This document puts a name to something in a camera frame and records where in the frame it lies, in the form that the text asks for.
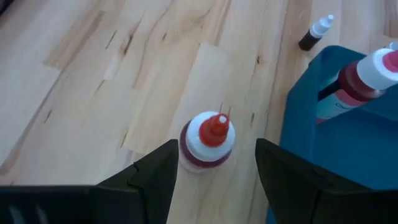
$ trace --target dropper bottle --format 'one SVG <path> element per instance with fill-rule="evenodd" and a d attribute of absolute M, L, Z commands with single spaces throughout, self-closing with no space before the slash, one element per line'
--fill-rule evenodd
<path fill-rule="evenodd" d="M 305 51 L 311 50 L 312 47 L 318 43 L 318 41 L 322 39 L 322 37 L 330 29 L 333 19 L 334 16 L 329 15 L 322 17 L 318 22 L 314 23 L 305 36 L 300 40 L 298 46 Z"/>

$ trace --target bottle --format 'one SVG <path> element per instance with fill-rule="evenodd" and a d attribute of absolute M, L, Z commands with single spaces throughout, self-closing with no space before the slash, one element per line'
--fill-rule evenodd
<path fill-rule="evenodd" d="M 215 111 L 199 114 L 180 135 L 180 164 L 201 173 L 224 163 L 235 142 L 235 129 L 228 115 Z"/>
<path fill-rule="evenodd" d="M 350 63 L 318 93 L 317 124 L 379 98 L 397 83 L 398 51 L 380 49 Z"/>
<path fill-rule="evenodd" d="M 318 43 L 318 41 L 322 39 L 330 29 L 333 19 L 334 16 L 329 15 L 322 17 L 318 22 L 314 23 L 300 42 L 298 42 L 298 46 L 300 46 L 302 50 L 311 50 L 311 48 Z"/>

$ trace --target red nozzle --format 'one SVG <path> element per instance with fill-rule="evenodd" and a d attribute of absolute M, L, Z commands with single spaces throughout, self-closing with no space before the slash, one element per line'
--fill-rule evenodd
<path fill-rule="evenodd" d="M 226 139 L 228 129 L 228 116 L 226 114 L 214 115 L 200 125 L 199 138 L 206 146 L 220 146 Z"/>
<path fill-rule="evenodd" d="M 383 64 L 391 72 L 398 72 L 398 50 L 383 56 Z"/>

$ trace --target blue box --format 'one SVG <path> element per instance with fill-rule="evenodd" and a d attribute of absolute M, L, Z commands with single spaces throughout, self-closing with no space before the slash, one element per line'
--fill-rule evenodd
<path fill-rule="evenodd" d="M 372 102 L 315 125 L 320 84 L 364 57 L 329 46 L 309 63 L 289 91 L 279 145 L 371 189 L 398 189 L 398 85 Z M 275 223 L 271 210 L 267 223 Z"/>

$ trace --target wood grain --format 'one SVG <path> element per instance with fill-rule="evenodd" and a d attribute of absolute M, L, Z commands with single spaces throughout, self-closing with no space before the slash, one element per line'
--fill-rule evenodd
<path fill-rule="evenodd" d="M 392 0 L 37 0 L 0 18 L 0 184 L 95 184 L 197 113 L 230 113 L 236 145 L 203 175 L 179 168 L 169 223 L 264 223 L 256 138 L 278 143 L 286 96 L 327 45 L 396 36 Z M 320 17 L 310 52 L 297 42 Z"/>

